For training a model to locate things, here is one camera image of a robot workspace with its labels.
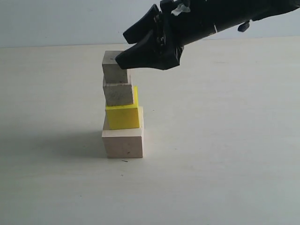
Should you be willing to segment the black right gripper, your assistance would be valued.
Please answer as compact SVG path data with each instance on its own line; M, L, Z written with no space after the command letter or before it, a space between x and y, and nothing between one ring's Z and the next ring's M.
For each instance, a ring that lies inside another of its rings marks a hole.
M123 33L128 44L136 44L115 57L122 69L177 67L184 46L217 33L217 0L162 0L160 8L159 42L152 31L160 14L156 4Z

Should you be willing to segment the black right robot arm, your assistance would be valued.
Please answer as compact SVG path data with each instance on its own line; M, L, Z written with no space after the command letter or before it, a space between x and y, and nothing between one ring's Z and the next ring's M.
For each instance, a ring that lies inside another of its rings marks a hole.
M123 33L132 47L115 60L122 69L168 70L190 43L234 26L245 32L250 22L299 8L298 0L162 0Z

